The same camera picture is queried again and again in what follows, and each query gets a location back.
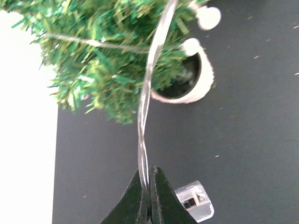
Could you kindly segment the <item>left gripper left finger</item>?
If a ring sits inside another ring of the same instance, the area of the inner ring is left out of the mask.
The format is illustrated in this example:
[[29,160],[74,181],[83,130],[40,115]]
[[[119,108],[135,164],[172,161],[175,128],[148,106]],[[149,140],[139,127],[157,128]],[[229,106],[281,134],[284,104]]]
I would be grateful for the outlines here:
[[148,221],[147,211],[139,172],[136,171],[120,201],[101,224],[145,224]]

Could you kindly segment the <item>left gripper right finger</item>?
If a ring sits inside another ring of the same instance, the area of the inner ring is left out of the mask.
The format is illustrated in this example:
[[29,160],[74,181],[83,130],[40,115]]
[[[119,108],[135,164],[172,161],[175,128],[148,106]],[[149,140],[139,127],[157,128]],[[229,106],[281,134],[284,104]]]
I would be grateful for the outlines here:
[[195,224],[171,187],[165,172],[156,166],[150,169],[151,221],[153,224]]

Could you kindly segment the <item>string lights with battery box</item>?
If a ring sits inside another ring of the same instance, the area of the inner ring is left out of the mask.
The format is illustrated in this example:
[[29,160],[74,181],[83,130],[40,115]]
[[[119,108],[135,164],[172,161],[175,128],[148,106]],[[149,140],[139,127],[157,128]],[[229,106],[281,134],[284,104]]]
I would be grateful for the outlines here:
[[149,166],[147,158],[147,150],[145,146],[145,126],[148,116],[148,109],[151,95],[154,95],[155,99],[160,99],[163,102],[181,104],[181,103],[193,103],[202,99],[211,89],[214,82],[214,71],[212,65],[202,48],[199,40],[196,38],[190,38],[186,40],[182,45],[182,50],[186,54],[194,53],[198,57],[199,71],[197,73],[196,84],[187,92],[184,96],[177,99],[169,99],[162,97],[155,93],[151,89],[151,78],[154,68],[158,62],[161,50],[164,46],[166,36],[168,34],[175,10],[177,9],[178,1],[170,0],[167,2],[159,22],[157,24],[155,34],[153,36],[149,50],[145,53],[148,54],[145,76],[140,93],[137,111],[137,131],[138,131],[138,172],[144,194],[144,200],[147,205],[148,221],[146,224],[151,223],[151,196],[150,196],[150,176]]

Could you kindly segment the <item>small green christmas tree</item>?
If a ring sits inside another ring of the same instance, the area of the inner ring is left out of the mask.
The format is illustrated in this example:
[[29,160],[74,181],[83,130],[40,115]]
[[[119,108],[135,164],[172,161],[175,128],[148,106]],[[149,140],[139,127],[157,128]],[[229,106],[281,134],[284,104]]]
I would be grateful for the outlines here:
[[202,99],[214,82],[213,68],[188,24],[215,27],[220,14],[204,0],[3,0],[2,11],[36,36],[42,64],[52,65],[53,96],[75,111],[105,110],[121,124],[134,121],[146,72],[150,95],[163,103]]

